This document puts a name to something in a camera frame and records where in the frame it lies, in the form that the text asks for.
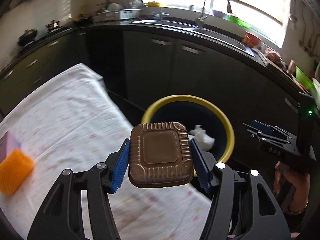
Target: bracelet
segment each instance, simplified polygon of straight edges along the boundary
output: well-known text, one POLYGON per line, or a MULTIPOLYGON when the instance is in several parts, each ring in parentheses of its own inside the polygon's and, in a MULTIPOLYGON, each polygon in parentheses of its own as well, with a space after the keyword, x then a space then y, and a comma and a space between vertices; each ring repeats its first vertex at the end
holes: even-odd
POLYGON ((287 211, 286 211, 286 213, 287 213, 288 215, 299 215, 299 214, 303 213, 303 212, 306 210, 307 206, 308 206, 308 200, 307 200, 306 206, 305 206, 302 210, 300 210, 300 211, 291 211, 291 210, 288 208, 287 211))

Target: faucet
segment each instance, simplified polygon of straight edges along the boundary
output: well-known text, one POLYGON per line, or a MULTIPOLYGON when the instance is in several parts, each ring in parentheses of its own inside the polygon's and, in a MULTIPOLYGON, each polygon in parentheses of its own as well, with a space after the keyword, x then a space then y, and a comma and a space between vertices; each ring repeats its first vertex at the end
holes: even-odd
MULTIPOLYGON (((204 15, 204 6, 205 6, 205 0, 204 0, 204 3, 203 3, 201 16, 196 19, 196 23, 197 23, 198 28, 202 28, 203 27, 204 20, 207 18, 207 16, 204 15)), ((227 13, 232 13, 230 0, 228 0, 227 13)))
POLYGON ((159 13, 159 14, 156 14, 156 19, 159 20, 159 21, 163 21, 163 18, 166 17, 166 16, 169 16, 169 14, 164 13, 164 12, 162 11, 162 4, 161 4, 161 6, 160 6, 160 13, 159 13))

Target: orange mesh sponge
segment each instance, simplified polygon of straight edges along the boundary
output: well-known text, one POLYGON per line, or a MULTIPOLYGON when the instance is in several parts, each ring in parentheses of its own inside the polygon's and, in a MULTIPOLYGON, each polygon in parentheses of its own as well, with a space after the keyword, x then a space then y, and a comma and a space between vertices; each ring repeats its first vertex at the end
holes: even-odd
POLYGON ((19 148, 10 153, 0 163, 0 191, 6 195, 13 194, 33 169, 33 161, 19 148))

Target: green bowl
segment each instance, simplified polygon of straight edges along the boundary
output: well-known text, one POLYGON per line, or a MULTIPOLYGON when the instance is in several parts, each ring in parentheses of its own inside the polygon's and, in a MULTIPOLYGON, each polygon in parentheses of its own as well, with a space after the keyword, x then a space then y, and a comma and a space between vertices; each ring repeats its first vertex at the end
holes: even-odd
POLYGON ((305 73, 302 72, 301 69, 296 67, 296 79, 305 87, 305 89, 309 90, 313 88, 315 85, 313 82, 307 77, 305 73))
POLYGON ((232 15, 227 15, 226 17, 223 17, 223 19, 229 21, 229 22, 233 22, 236 23, 242 27, 245 27, 247 29, 251 28, 251 25, 249 23, 246 23, 242 20, 240 20, 238 17, 232 16, 232 15))

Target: white bedsheet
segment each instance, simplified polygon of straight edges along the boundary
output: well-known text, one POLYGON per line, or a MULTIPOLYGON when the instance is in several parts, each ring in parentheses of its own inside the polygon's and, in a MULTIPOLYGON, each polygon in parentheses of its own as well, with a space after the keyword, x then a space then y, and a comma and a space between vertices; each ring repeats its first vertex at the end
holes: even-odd
MULTIPOLYGON (((36 165, 16 193, 0 193, 0 207, 23 239, 62 170, 88 170, 130 137, 132 126, 100 78, 85 65, 75 65, 31 93, 0 124, 0 137, 12 132, 36 165)), ((190 184, 140 189, 127 174, 109 200, 122 240, 199 239, 210 208, 190 184)), ((85 235, 92 239, 86 191, 82 207, 85 235)))

